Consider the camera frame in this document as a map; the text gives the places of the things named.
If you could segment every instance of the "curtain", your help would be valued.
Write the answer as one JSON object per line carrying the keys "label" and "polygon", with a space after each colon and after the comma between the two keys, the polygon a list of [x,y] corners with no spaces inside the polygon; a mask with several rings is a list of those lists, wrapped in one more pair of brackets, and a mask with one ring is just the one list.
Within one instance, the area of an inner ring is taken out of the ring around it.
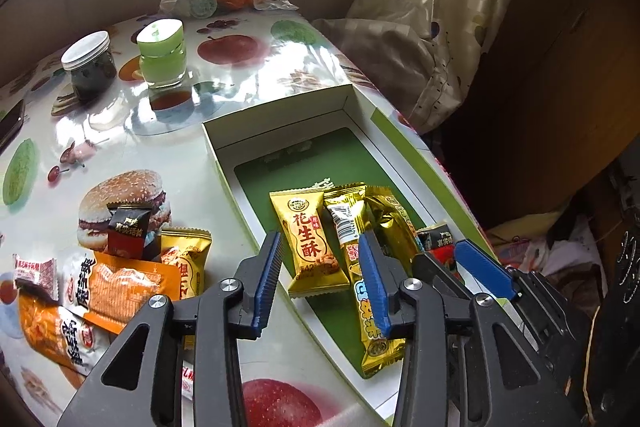
{"label": "curtain", "polygon": [[423,134],[465,99],[508,3],[354,0],[346,19],[314,26]]}

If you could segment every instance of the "green bottle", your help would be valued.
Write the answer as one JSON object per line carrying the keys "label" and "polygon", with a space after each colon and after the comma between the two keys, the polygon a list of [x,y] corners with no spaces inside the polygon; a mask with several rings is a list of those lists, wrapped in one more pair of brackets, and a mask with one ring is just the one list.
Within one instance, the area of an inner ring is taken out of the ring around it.
{"label": "green bottle", "polygon": [[149,87],[179,84],[187,68],[184,29],[178,19],[160,19],[138,34],[140,71]]}

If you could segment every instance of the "wooden cabinet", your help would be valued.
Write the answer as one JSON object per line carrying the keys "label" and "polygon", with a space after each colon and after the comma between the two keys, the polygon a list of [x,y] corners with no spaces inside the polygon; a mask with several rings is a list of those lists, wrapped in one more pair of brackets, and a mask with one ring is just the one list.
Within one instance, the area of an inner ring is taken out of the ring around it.
{"label": "wooden cabinet", "polygon": [[557,208],[640,130],[640,0],[512,0],[442,129],[484,226]]}

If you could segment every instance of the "small candy packet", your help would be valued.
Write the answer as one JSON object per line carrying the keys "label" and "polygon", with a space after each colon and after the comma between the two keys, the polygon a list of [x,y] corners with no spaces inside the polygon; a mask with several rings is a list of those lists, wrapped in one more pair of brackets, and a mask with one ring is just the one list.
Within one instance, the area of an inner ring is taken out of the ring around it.
{"label": "small candy packet", "polygon": [[79,249],[62,273],[62,305],[112,333],[120,333],[153,295],[180,298],[177,266]]}
{"label": "small candy packet", "polygon": [[322,188],[298,188],[269,195],[293,255],[295,276],[289,285],[289,297],[348,289],[349,279],[331,251],[320,223]]}
{"label": "small candy packet", "polygon": [[[160,237],[160,260],[180,270],[180,299],[200,295],[204,289],[204,263],[211,246],[211,233],[200,229],[165,227]],[[184,347],[193,349],[194,336],[184,338]]]}
{"label": "small candy packet", "polygon": [[416,233],[424,249],[446,266],[464,284],[465,281],[458,272],[458,265],[453,256],[454,241],[449,225],[447,223],[436,223],[430,227],[417,230]]}
{"label": "small candy packet", "polygon": [[34,350],[81,375],[89,374],[110,345],[107,331],[22,290],[18,314],[24,338]]}
{"label": "small candy packet", "polygon": [[14,253],[14,285],[16,288],[28,287],[36,293],[46,295],[58,302],[58,276],[55,258],[38,263],[27,261]]}
{"label": "small candy packet", "polygon": [[412,274],[411,261],[424,248],[409,215],[388,187],[367,186],[365,199],[373,215],[373,227],[385,254],[402,263],[407,275]]}
{"label": "small candy packet", "polygon": [[193,364],[182,361],[182,396],[193,400]]}
{"label": "small candy packet", "polygon": [[126,259],[142,259],[153,207],[149,203],[107,205],[111,220],[107,252]]}
{"label": "small candy packet", "polygon": [[347,263],[347,272],[358,309],[360,340],[364,344],[361,369],[365,378],[372,377],[380,369],[400,360],[404,355],[404,339],[386,340],[373,320],[367,288],[360,271],[358,238],[370,229],[365,205],[364,184],[343,185],[324,193],[324,205],[331,214],[340,249]]}

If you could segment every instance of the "glass jar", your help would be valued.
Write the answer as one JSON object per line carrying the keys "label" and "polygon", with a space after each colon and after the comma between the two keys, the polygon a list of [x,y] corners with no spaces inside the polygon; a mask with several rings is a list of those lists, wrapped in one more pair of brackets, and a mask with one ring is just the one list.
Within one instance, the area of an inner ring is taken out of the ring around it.
{"label": "glass jar", "polygon": [[104,93],[118,72],[111,55],[109,34],[95,32],[72,44],[62,55],[79,102],[91,102]]}
{"label": "glass jar", "polygon": [[178,19],[160,19],[144,28],[137,37],[140,71],[149,87],[179,84],[187,68],[184,29]]}

